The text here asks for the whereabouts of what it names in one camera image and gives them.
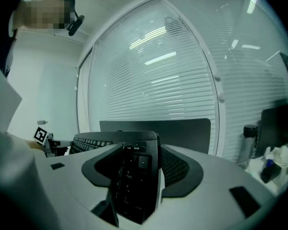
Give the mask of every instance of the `keyboard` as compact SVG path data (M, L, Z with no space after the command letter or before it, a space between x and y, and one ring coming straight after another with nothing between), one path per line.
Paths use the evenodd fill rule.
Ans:
M79 153L112 145L112 141L94 140L75 137L72 141L69 154Z
M112 144L121 144L121 152L115 156L109 154L91 166L85 166L87 169L82 169L82 173L90 180L92 168L99 164L102 167L100 173L111 180L109 189L116 212L141 224L156 207L159 137L151 131L83 133L75 136L69 153L100 149Z

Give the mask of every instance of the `keyboard key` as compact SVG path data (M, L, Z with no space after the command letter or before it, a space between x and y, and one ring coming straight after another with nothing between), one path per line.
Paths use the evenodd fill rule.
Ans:
M121 206L120 210L119 210L120 214L125 216L126 218L131 218L131 213L132 213L132 210L129 206Z
M117 188L117 190L119 190L120 187L121 187L121 180L118 180L118 181L116 182L116 188Z
M143 222L144 208L135 204L135 206L131 208L131 211L132 211L132 219L135 222L141 224Z
M132 199L131 199L131 193L128 191L125 191L122 195L121 195L121 203L123 207L129 207L132 204Z
M128 166L137 166L138 156L137 155L131 155L125 157L125 163Z
M134 146L133 151L145 152L146 148L144 146Z
M122 184L122 189L123 190L126 190L127 192L131 192L131 190L132 190L132 184L130 183L130 182L124 182L123 184Z
M124 147L124 151L133 151L134 147L127 145Z
M127 169L127 168L124 168L123 169L123 180L124 179L127 179L127 180L132 180L133 178L133 171L131 169Z
M120 196L120 192L119 192L119 191L116 191L116 192L114 193L114 200L115 200L115 201L118 201L118 200L119 200L119 196Z
M135 175L134 179L139 186L144 185L147 181L147 173L139 172L138 174Z
M139 156L139 158L138 158L138 167L140 169L148 169L148 162L149 162L149 157L148 156Z
M118 176L122 177L122 175L123 175L123 167L121 167L118 171Z

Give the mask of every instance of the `water bottle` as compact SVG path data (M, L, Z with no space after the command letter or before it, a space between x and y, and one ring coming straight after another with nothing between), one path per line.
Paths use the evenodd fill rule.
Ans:
M243 141L240 154L238 156L237 165L242 169L247 169L253 149L256 145L258 137L258 127L255 125L245 125L243 132Z

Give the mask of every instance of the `blue object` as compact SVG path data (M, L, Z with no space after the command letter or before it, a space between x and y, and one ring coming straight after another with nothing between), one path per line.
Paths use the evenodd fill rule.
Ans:
M271 160L271 159L268 159L267 162L266 162L266 166L267 166L267 167L269 167L269 166L271 166L271 165L273 165L273 164L274 164L274 162L273 162L273 160Z

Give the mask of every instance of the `person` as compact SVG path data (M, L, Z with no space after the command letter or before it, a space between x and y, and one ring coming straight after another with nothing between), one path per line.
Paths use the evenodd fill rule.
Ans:
M17 30L57 32L75 21L75 0L6 0L0 5L0 70L8 76Z

